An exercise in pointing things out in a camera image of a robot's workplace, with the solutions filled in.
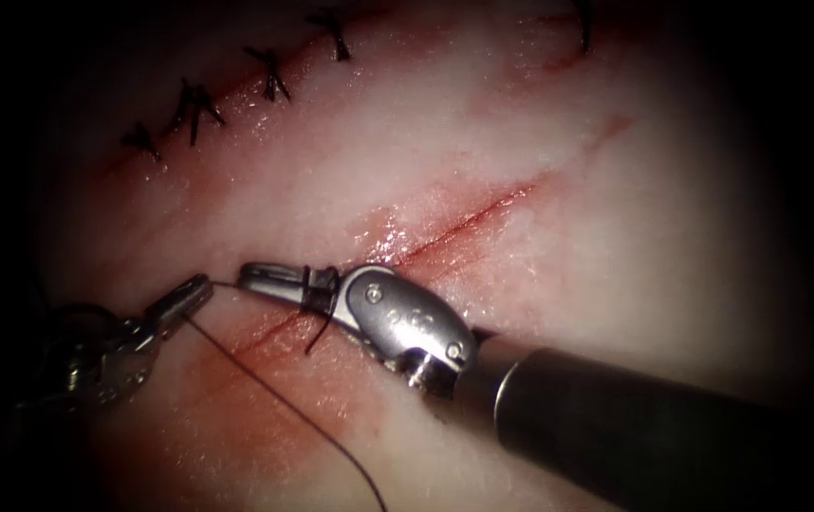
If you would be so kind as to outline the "left arm needle driver jaw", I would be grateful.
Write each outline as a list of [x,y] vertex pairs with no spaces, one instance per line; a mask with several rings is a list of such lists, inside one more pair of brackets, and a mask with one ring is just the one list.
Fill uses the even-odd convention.
[[193,313],[213,296],[213,284],[203,273],[192,277],[153,303],[154,313]]
[[186,281],[144,310],[144,324],[157,337],[170,338],[187,317],[196,313],[213,296],[211,281]]

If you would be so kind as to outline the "right arm needle driver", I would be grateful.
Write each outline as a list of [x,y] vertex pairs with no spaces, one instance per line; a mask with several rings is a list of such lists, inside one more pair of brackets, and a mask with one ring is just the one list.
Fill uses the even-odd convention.
[[344,276],[338,325],[406,384],[451,397],[457,378],[473,365],[479,342],[462,316],[426,287],[381,265]]

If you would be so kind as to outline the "left arm needle driver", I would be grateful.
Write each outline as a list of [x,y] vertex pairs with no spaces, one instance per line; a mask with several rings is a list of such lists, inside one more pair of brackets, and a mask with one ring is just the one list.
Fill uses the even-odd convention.
[[155,321],[101,312],[59,312],[41,327],[43,352],[35,407],[94,411],[132,396],[150,378],[159,352]]

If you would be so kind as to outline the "right arm needle driver jaw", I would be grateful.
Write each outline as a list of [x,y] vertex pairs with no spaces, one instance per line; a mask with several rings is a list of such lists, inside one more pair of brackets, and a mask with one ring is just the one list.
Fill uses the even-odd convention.
[[308,265],[291,266],[274,263],[245,263],[240,280],[258,280],[266,283],[294,283],[303,288],[334,288],[340,279],[340,271],[334,267],[312,268]]
[[266,283],[258,280],[240,280],[236,285],[249,292],[265,296],[280,302],[288,302],[298,306],[301,310],[315,312],[321,315],[329,315],[338,298],[342,279],[335,282],[335,287],[327,288],[303,288],[294,283]]

